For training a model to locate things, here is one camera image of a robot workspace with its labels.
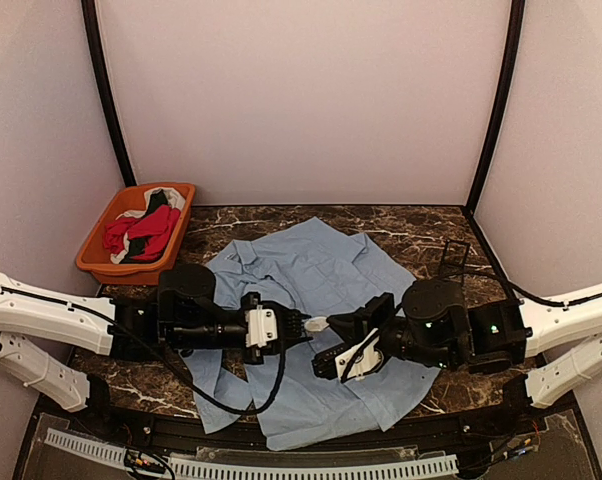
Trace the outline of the light blue shirt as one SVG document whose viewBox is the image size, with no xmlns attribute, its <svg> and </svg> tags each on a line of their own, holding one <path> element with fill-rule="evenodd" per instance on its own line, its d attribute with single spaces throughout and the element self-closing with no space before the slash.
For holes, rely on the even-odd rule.
<svg viewBox="0 0 602 480">
<path fill-rule="evenodd" d="M 207 266 L 216 277 L 214 301 L 222 307 L 236 309 L 244 294 L 258 292 L 312 317 L 352 312 L 385 292 L 401 297 L 415 280 L 366 234 L 347 236 L 318 218 L 254 241 L 234 240 Z M 419 405 L 439 374 L 392 358 L 361 381 L 316 377 L 312 358 L 338 342 L 325 329 L 287 351 L 276 399 L 258 417 L 268 449 L 386 431 Z"/>
</svg>

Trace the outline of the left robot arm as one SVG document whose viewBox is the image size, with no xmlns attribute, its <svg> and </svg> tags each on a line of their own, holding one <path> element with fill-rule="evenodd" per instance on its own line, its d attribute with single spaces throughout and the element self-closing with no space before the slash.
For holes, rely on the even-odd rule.
<svg viewBox="0 0 602 480">
<path fill-rule="evenodd" d="M 257 292 L 245 294 L 235 310 L 215 304 L 216 278 L 208 268 L 186 264 L 164 271 L 156 293 L 145 302 L 80 297 L 41 289 L 0 273 L 0 367 L 55 401 L 82 412 L 101 436 L 122 427 L 110 405 L 107 382 L 73 370 L 32 343 L 38 337 L 125 361 L 165 360 L 164 350 L 239 350 L 247 364 L 307 341 L 307 315 Z"/>
</svg>

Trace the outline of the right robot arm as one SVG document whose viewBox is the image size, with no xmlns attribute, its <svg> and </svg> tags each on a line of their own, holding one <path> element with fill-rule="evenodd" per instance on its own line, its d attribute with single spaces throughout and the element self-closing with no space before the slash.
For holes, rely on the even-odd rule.
<svg viewBox="0 0 602 480">
<path fill-rule="evenodd" d="M 543 368 L 506 384 L 491 413 L 502 434 L 515 432 L 602 369 L 602 283 L 542 298 L 522 291 L 470 308 L 457 274 L 418 280 L 396 304 L 390 293 L 372 298 L 327 325 L 341 343 L 312 360 L 314 374 L 345 383 L 379 371 L 390 359 L 471 374 L 507 370 L 563 344 L 572 349 Z"/>
</svg>

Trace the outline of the black brooch holder stand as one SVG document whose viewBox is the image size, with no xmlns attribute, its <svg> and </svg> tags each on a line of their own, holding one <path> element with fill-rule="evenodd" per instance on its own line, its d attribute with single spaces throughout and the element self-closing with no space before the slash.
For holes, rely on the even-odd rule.
<svg viewBox="0 0 602 480">
<path fill-rule="evenodd" d="M 463 282 L 471 244 L 465 241 L 448 239 L 445 242 L 438 266 L 438 277 L 443 280 Z"/>
</svg>

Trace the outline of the red cloth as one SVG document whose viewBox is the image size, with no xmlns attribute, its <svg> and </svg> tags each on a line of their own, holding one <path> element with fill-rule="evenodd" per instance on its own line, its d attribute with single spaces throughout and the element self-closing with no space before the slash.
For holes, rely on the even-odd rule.
<svg viewBox="0 0 602 480">
<path fill-rule="evenodd" d="M 181 211 L 162 206 L 148 217 L 121 216 L 106 225 L 102 246 L 113 264 L 152 263 L 163 255 Z"/>
</svg>

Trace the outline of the orange plastic basket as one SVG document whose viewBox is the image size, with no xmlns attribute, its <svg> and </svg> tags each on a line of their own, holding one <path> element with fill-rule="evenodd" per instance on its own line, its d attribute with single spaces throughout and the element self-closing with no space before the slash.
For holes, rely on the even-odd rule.
<svg viewBox="0 0 602 480">
<path fill-rule="evenodd" d="M 156 285 L 176 263 L 195 191 L 174 182 L 120 191 L 84 242 L 77 267 L 106 285 Z"/>
</svg>

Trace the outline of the white cloth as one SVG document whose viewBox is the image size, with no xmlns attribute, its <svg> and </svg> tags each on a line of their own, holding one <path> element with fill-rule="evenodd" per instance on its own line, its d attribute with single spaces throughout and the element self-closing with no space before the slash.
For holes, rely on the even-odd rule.
<svg viewBox="0 0 602 480">
<path fill-rule="evenodd" d="M 168 187 L 152 188 L 152 189 L 147 190 L 144 193 L 144 199 L 146 200 L 146 205 L 147 205 L 147 199 L 149 197 L 150 192 L 155 191 L 157 189 L 164 189 L 168 193 L 168 195 L 170 197 L 170 203 L 171 203 L 170 208 L 182 210 L 186 206 L 185 197 L 175 188 L 168 188 Z"/>
</svg>

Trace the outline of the dark green cloth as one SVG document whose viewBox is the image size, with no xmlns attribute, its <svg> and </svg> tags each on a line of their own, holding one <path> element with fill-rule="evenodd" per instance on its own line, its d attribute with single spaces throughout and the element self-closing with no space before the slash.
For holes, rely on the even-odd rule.
<svg viewBox="0 0 602 480">
<path fill-rule="evenodd" d="M 147 199 L 144 217 L 152 215 L 156 210 L 158 210 L 162 206 L 171 206 L 170 197 L 168 193 L 164 189 L 157 189 L 155 191 L 150 192 L 149 197 Z"/>
</svg>

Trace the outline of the black left frame pole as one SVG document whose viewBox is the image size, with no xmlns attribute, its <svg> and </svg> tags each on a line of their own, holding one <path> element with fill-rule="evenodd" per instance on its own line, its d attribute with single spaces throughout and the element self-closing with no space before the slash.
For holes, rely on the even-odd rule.
<svg viewBox="0 0 602 480">
<path fill-rule="evenodd" d="M 125 187 L 137 185 L 113 96 L 95 0 L 81 1 L 85 36 L 101 109 L 118 170 Z"/>
</svg>

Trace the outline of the black frame pole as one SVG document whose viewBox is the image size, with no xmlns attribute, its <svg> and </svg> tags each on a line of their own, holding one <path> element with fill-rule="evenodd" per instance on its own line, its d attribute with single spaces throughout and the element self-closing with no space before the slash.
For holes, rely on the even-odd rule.
<svg viewBox="0 0 602 480">
<path fill-rule="evenodd" d="M 85 36 L 101 109 L 118 170 L 125 187 L 137 185 L 113 96 L 95 0 L 81 1 Z"/>
<path fill-rule="evenodd" d="M 477 168 L 465 203 L 465 209 L 471 216 L 475 215 L 479 206 L 501 132 L 516 67 L 525 6 L 525 0 L 512 0 L 510 2 L 507 32 L 493 105 Z"/>
</svg>

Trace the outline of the black right frame pole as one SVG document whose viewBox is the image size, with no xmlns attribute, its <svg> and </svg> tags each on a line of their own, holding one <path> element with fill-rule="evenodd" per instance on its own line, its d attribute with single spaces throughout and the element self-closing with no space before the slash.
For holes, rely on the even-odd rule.
<svg viewBox="0 0 602 480">
<path fill-rule="evenodd" d="M 477 168 L 465 203 L 465 209 L 471 216 L 475 215 L 479 206 L 501 132 L 516 67 L 525 6 L 525 0 L 512 0 L 510 2 L 507 32 L 493 105 Z"/>
</svg>

